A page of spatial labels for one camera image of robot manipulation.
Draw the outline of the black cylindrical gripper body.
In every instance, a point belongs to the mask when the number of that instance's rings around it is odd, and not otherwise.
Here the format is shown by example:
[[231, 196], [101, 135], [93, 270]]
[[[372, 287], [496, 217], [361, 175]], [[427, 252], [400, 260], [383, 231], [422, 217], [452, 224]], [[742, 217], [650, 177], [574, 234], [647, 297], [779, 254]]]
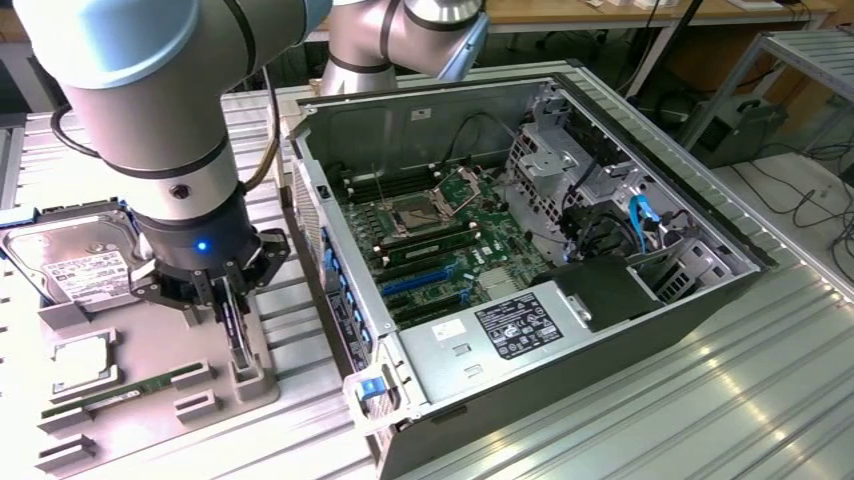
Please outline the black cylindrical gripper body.
[[257, 246], [245, 209], [244, 193], [233, 192], [208, 213], [188, 220], [136, 215], [155, 257], [155, 268], [167, 272], [200, 271], [208, 279], [224, 277], [223, 264], [244, 261]]

